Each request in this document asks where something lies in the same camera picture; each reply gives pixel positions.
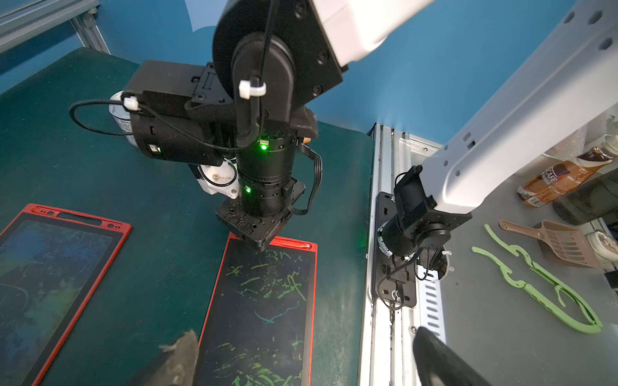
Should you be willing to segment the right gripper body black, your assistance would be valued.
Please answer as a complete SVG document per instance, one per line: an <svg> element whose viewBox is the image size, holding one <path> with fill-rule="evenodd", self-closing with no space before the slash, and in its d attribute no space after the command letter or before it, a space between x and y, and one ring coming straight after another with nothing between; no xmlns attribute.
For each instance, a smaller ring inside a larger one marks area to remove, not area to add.
<svg viewBox="0 0 618 386"><path fill-rule="evenodd" d="M243 181L238 191L238 198L226 199L217 209L217 219L234 236L262 251L291 218L288 206L304 194L305 185L295 178L262 187Z"/></svg>

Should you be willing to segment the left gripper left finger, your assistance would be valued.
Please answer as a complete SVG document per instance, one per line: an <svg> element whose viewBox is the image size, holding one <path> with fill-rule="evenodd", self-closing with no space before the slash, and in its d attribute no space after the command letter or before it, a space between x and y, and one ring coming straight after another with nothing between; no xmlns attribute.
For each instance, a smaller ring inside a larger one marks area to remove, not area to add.
<svg viewBox="0 0 618 386"><path fill-rule="evenodd" d="M173 344L159 345L159 355L127 385L193 385L199 345L196 332L185 331Z"/></svg>

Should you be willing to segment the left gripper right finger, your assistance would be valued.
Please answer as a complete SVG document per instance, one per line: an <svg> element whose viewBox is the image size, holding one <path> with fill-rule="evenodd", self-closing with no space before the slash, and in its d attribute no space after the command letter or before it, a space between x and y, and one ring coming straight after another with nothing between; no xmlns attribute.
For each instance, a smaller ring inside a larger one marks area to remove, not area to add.
<svg viewBox="0 0 618 386"><path fill-rule="evenodd" d="M413 354L422 386L490 386L486 379L437 338L433 332L423 326L416 332Z"/></svg>

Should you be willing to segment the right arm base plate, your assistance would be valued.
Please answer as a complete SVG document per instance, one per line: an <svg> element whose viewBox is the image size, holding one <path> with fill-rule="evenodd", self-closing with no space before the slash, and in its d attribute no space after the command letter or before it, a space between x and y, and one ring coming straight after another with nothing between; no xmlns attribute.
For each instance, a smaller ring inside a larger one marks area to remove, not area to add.
<svg viewBox="0 0 618 386"><path fill-rule="evenodd" d="M381 236L384 227L395 216L396 206L392 195L380 192L376 196L374 246L372 257L371 294L377 302L383 301L392 310L414 308L417 305L416 276L410 257L397 257L385 253Z"/></svg>

